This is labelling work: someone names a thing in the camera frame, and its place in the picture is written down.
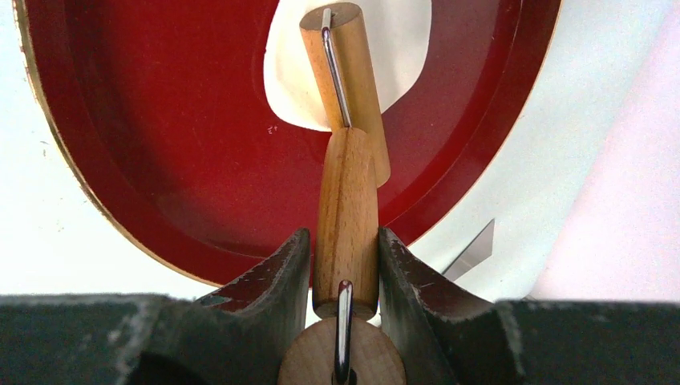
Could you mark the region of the round red plate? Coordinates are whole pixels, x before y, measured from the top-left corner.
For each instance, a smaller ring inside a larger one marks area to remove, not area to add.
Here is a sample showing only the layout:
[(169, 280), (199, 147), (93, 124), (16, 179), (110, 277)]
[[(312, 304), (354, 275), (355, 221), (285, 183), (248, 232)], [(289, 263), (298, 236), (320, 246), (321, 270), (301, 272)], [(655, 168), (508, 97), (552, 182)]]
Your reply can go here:
[[(328, 135), (275, 116), (275, 1), (18, 1), (35, 94), (90, 198), (154, 258), (223, 285), (314, 229)], [(379, 220), (410, 244), (510, 133), (558, 1), (434, 1), (414, 86), (383, 115)]]

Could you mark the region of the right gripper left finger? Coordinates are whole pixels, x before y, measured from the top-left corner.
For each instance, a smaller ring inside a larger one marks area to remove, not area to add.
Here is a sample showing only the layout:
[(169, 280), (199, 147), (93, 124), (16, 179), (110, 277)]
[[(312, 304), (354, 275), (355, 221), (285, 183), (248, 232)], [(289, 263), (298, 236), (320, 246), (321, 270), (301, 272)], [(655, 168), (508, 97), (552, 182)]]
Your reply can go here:
[(1, 299), (4, 384), (274, 384), (305, 325), (310, 232), (194, 302), (151, 294)]

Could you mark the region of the white dough ball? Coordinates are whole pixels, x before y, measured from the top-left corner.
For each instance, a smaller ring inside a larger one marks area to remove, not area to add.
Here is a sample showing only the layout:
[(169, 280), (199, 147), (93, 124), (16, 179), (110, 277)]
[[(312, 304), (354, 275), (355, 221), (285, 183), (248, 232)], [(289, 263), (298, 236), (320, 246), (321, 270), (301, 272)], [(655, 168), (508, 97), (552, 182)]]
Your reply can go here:
[[(299, 22), (321, 1), (277, 4), (263, 59), (265, 97), (274, 114), (288, 124), (328, 132), (330, 126)], [(432, 4), (429, 1), (362, 0), (370, 57), (381, 111), (415, 84), (427, 57)]]

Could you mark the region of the wooden dough roller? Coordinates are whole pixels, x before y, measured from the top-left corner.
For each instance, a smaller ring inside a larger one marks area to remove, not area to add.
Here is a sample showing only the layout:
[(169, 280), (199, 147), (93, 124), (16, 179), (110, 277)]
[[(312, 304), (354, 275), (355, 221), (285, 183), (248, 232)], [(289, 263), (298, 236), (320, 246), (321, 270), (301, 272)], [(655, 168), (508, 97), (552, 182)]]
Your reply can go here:
[(312, 264), (318, 321), (296, 337), (280, 384), (404, 384), (378, 311), (378, 188), (391, 166), (366, 24), (352, 2), (319, 6), (300, 30), (332, 131), (323, 163)]

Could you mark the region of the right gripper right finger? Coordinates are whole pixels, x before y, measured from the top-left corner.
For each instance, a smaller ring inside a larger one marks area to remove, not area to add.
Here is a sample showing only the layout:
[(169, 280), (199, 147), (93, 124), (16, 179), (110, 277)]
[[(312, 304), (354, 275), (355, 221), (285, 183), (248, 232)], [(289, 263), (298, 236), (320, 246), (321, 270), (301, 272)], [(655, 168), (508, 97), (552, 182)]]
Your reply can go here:
[(382, 328), (410, 384), (676, 384), (676, 303), (487, 302), (378, 233)]

